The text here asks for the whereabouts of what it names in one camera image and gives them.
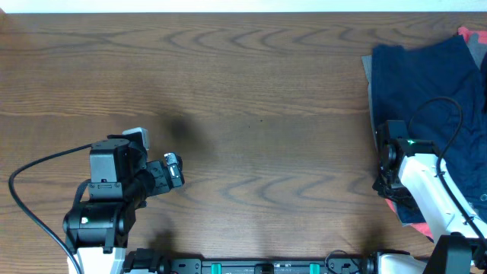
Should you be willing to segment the navy blue folded shirt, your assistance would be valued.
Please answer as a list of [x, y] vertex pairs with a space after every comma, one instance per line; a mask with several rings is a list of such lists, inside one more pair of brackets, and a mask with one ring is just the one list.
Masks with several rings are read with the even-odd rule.
[[478, 69], [461, 36], [422, 49], [379, 45], [372, 53], [374, 126], [410, 124], [414, 139], [446, 152], [447, 170], [486, 218], [486, 57]]

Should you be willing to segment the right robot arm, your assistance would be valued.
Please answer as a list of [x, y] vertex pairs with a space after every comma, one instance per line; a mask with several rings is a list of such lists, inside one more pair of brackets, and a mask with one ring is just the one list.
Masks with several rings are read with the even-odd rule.
[[438, 147], [412, 139], [401, 120], [377, 127], [377, 194], [418, 209], [431, 232], [434, 250], [427, 261], [399, 251], [378, 251], [369, 273], [468, 273], [486, 269], [486, 223], [453, 182]]

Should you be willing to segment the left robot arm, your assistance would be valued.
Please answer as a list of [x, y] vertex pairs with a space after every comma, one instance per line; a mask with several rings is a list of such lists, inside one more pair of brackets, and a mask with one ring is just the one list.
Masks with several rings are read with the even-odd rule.
[[75, 258], [69, 271], [169, 273], [170, 263], [161, 253], [126, 248], [135, 214], [147, 198], [185, 183], [181, 157], [166, 153], [162, 161], [149, 161], [142, 138], [112, 135], [91, 146], [89, 161], [91, 178], [79, 186], [63, 222]]

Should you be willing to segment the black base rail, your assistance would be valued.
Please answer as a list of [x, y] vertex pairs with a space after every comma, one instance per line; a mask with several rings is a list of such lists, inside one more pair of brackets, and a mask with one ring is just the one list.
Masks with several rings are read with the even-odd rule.
[[160, 252], [138, 249], [127, 255], [122, 274], [327, 274], [422, 273], [426, 260], [398, 250], [380, 250], [362, 257], [334, 250], [316, 260], [171, 259]]

